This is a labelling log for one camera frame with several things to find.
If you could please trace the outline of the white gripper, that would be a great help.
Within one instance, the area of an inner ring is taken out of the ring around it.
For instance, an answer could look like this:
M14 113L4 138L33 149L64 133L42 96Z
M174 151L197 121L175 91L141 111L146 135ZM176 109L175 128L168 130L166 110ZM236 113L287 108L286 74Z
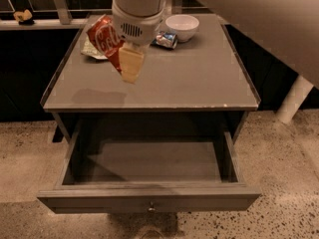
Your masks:
M159 6L132 2L127 8L113 0L112 12L116 32L127 43L119 48L122 79L133 84L143 66L147 48L160 27L165 3Z

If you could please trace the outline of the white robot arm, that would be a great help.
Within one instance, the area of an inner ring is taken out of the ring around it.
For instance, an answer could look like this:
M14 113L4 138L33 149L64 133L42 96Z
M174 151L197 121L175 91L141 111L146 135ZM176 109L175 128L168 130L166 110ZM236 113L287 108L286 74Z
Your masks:
M276 113L288 123L319 86L319 0L196 0L298 74ZM114 24L136 45L155 38L165 0L113 0Z

